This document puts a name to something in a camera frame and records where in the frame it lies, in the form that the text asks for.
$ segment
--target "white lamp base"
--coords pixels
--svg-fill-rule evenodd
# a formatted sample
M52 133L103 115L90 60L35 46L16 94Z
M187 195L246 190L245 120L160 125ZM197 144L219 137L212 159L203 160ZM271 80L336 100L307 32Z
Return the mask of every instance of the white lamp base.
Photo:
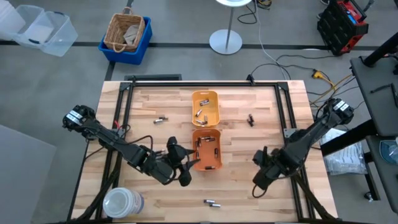
M210 36L210 47L215 52L225 55L234 54L239 51L242 47L241 36L237 32L231 30L231 33L229 34L228 46L226 46L227 35L227 29L222 29L214 32Z

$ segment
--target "white plastic jar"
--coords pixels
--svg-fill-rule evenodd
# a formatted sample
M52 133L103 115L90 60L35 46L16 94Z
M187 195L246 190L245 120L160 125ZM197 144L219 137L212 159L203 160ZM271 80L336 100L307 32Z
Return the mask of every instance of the white plastic jar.
M144 198L134 190L117 187L105 195L103 208L109 217L124 218L140 213L144 208Z

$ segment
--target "plastic bag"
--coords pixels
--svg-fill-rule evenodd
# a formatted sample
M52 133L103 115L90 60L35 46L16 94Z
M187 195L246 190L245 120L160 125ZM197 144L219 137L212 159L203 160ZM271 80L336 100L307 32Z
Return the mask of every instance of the plastic bag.
M320 144L322 145L344 133L345 131L332 128L322 136ZM323 160L325 161L326 170L330 175L368 173L365 166L362 144L360 142L325 156Z

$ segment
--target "blue plastic crate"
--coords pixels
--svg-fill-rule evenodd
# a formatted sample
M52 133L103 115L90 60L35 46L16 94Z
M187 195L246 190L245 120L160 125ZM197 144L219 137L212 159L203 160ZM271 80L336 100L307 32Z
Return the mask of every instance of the blue plastic crate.
M121 62L121 63L129 63L133 65L139 65L144 58L145 51L148 48L150 38L152 37L152 29L150 28L150 18L144 17L145 22L145 30L142 34L141 40L139 42L138 48L135 52L121 52L116 53L113 49L108 49L104 44L104 38L102 38L101 43L98 46L98 49L105 54L105 57L110 62Z

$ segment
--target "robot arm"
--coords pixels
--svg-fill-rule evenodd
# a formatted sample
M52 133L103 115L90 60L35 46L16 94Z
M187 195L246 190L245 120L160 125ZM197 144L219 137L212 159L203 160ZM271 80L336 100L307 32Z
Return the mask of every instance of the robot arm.
M189 168L200 161L188 160L186 164L182 164L182 159L192 154L193 150L179 146L175 137L171 137L167 141L169 151L167 155L154 152L145 146L130 144L121 138L118 130L109 130L101 125L95 118L94 110L87 106L75 106L71 112L65 115L62 123L64 128L81 133L86 139L98 138L99 143L106 149L120 152L131 167L153 177L164 185L174 180L178 169L180 171L178 180L181 186L187 186L192 179Z
M323 115L305 130L298 130L289 137L286 145L274 149L271 156L264 151L257 151L253 161L260 166L253 182L262 190L267 190L281 174L294 175L305 162L310 147L331 128L339 124L348 124L353 118L352 107L341 99L330 99L325 102Z

